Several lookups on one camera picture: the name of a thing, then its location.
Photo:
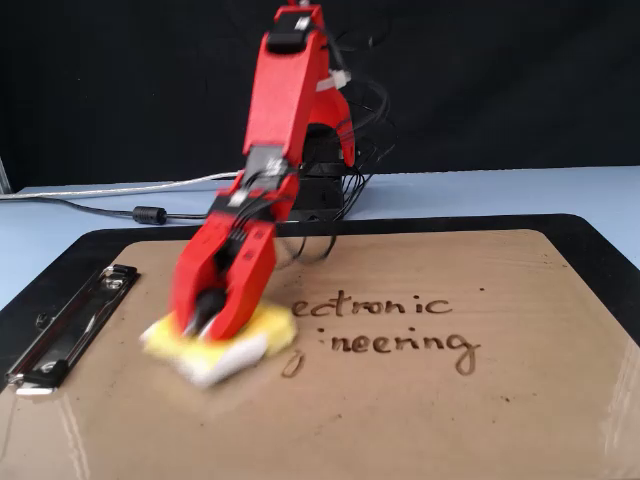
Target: table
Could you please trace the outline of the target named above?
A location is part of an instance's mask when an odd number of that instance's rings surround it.
[[[215,189],[207,182],[171,191],[72,199],[83,205],[170,213],[204,213]],[[115,185],[37,187],[23,192],[111,188]],[[411,218],[569,213],[583,217],[640,268],[640,166],[505,170],[374,177],[348,218]],[[171,225],[193,224],[174,222]],[[100,229],[144,228],[135,222],[58,205],[0,204],[0,308],[81,235]]]

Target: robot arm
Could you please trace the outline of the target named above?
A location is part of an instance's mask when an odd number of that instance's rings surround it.
[[[245,170],[218,192],[174,272],[170,309],[184,334],[228,339],[253,314],[276,262],[275,224],[287,219],[298,193],[308,125],[336,130],[344,161],[353,165],[347,102],[326,87],[331,75],[323,28],[320,6],[283,6],[262,39]]]

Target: clipboard clip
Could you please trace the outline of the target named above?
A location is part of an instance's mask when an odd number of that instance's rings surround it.
[[[48,395],[64,381],[140,275],[112,265],[94,273],[5,374],[17,395]]]

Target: yellow sponge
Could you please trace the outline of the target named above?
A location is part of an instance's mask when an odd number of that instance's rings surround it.
[[[279,352],[293,342],[297,333],[291,311],[275,305],[258,305],[234,338],[218,342],[182,336],[172,316],[168,314],[142,334],[144,351],[170,361],[199,387],[213,385]]]

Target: glossy surface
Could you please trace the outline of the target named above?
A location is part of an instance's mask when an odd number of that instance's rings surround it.
[[[542,234],[342,237],[269,284],[299,352],[208,391],[137,343],[183,245],[123,252],[142,277],[56,395],[0,395],[0,478],[640,476],[638,346]]]

